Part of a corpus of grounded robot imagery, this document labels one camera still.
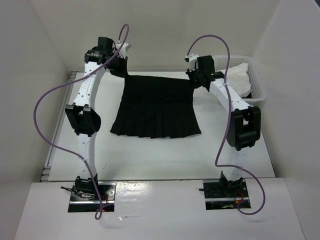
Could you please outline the black skirt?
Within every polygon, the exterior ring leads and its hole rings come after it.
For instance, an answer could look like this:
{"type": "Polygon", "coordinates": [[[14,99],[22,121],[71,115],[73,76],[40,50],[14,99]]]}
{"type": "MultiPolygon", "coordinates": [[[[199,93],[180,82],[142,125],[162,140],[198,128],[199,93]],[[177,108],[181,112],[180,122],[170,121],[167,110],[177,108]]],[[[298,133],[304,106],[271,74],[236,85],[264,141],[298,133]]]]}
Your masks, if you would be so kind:
{"type": "Polygon", "coordinates": [[[187,79],[127,75],[110,132],[139,138],[185,138],[201,134],[187,79]]]}

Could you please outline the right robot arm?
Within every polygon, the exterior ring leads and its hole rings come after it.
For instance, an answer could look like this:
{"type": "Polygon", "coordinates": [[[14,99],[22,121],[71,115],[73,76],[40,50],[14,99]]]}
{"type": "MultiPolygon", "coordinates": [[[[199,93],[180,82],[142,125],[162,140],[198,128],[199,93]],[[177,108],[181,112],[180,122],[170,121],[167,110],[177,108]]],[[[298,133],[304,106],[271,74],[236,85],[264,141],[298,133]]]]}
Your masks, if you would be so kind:
{"type": "Polygon", "coordinates": [[[219,179],[219,192],[229,197],[242,190],[245,163],[250,148],[261,137],[261,110],[250,106],[233,89],[228,78],[229,67],[223,71],[215,70],[214,59],[210,55],[199,56],[195,53],[185,57],[189,64],[186,74],[195,88],[204,87],[213,94],[228,113],[227,126],[216,158],[222,153],[225,144],[229,146],[226,163],[215,166],[222,169],[219,179]]]}

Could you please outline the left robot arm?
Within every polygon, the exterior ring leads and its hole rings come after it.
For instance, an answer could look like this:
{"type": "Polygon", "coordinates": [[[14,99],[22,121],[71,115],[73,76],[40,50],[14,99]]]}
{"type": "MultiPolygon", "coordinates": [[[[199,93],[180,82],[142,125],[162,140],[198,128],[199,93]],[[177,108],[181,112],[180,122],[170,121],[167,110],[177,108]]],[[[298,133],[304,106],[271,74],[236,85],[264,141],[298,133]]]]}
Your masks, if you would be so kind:
{"type": "Polygon", "coordinates": [[[88,200],[98,199],[100,188],[95,166],[95,141],[101,128],[102,119],[95,111],[95,101],[101,80],[107,69],[127,72],[127,52],[131,45],[127,42],[115,43],[108,37],[99,37],[97,46],[84,55],[84,76],[78,93],[71,104],[65,106],[65,113],[74,130],[79,146],[79,174],[72,192],[88,200]]]}

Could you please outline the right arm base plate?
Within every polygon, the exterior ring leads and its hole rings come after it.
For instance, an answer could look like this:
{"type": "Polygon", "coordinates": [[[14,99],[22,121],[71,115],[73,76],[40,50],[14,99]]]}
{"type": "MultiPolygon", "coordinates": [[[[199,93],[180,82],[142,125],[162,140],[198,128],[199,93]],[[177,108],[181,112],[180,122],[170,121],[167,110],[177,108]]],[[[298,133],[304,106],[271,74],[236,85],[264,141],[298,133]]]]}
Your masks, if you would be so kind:
{"type": "Polygon", "coordinates": [[[238,204],[240,204],[240,209],[251,208],[245,181],[243,181],[240,186],[223,191],[218,179],[204,180],[203,186],[199,191],[204,193],[206,210],[236,209],[238,204]]]}

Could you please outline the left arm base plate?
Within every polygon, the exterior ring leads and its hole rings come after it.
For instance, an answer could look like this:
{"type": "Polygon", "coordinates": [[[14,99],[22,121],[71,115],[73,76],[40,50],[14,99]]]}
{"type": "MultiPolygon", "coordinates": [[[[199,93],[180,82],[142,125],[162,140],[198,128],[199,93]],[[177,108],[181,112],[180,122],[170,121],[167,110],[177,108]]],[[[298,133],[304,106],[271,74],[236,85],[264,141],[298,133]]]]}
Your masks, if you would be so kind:
{"type": "MultiPolygon", "coordinates": [[[[99,181],[98,190],[101,195],[103,212],[113,212],[115,210],[116,182],[99,181]]],[[[86,193],[76,190],[75,185],[71,188],[68,204],[69,213],[96,212],[100,208],[100,201],[95,192],[86,193]]]]}

